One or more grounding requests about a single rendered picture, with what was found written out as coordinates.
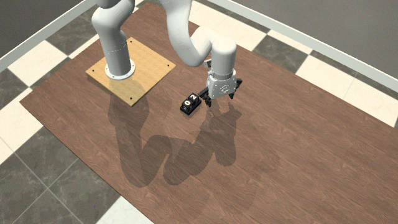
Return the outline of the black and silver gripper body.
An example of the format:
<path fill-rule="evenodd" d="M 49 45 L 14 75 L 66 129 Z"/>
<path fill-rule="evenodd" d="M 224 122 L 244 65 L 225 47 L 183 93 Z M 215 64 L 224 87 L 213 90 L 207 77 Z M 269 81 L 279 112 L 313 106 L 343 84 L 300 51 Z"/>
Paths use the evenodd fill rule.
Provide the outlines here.
<path fill-rule="evenodd" d="M 233 76 L 228 80 L 217 80 L 209 75 L 206 81 L 208 93 L 211 99 L 216 99 L 236 90 L 236 72 L 234 70 Z"/>

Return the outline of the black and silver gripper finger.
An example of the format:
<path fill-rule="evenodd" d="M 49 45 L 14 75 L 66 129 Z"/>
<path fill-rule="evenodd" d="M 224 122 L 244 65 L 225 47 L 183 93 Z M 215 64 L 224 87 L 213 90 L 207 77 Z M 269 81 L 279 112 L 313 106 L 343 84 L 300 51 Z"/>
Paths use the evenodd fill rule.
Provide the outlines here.
<path fill-rule="evenodd" d="M 243 81 L 242 81 L 242 79 L 240 79 L 240 78 L 237 78 L 237 82 L 236 82 L 236 89 L 239 87 L 239 85 L 240 85 L 242 82 L 243 82 Z M 235 90 L 234 92 L 236 92 L 236 90 Z M 229 95 L 229 97 L 230 97 L 231 99 L 233 99 L 234 92 L 233 92 L 233 93 L 230 93 L 230 94 L 228 94 L 228 95 Z"/>
<path fill-rule="evenodd" d="M 199 92 L 198 95 L 199 95 L 200 98 L 205 100 L 206 105 L 211 107 L 211 98 L 208 96 L 209 95 L 208 90 L 209 90 L 208 87 L 206 87 L 201 92 Z"/>

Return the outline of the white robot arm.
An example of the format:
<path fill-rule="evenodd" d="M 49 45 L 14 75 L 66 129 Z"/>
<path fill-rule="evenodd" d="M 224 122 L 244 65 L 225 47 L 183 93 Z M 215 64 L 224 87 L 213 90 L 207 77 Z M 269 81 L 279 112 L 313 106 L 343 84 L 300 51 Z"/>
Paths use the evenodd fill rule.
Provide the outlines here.
<path fill-rule="evenodd" d="M 234 72 L 236 42 L 206 26 L 199 27 L 190 38 L 188 20 L 192 0 L 159 1 L 167 14 L 170 43 L 181 60 L 190 67 L 203 63 L 210 68 L 208 76 L 217 80 L 230 79 Z M 105 72 L 112 80 L 125 80 L 133 75 L 135 64 L 129 57 L 126 36 L 120 28 L 133 13 L 135 0 L 95 0 L 95 3 L 99 8 L 91 21 L 103 48 Z M 205 60 L 209 53 L 211 59 Z"/>

